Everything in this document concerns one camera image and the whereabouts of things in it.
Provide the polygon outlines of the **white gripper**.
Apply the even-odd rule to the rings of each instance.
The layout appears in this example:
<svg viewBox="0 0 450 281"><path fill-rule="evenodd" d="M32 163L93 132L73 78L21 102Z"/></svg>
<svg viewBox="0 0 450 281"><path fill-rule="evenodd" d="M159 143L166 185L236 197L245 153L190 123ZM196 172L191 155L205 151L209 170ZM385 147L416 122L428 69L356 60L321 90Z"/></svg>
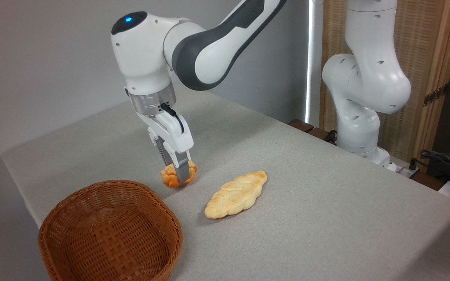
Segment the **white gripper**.
<svg viewBox="0 0 450 281"><path fill-rule="evenodd" d="M194 146L185 118L177 113L173 117L168 112L155 116L137 113L139 118L148 125L148 133L152 144L157 148L165 166L173 164L177 179L183 184L190 178L189 150Z"/></svg>

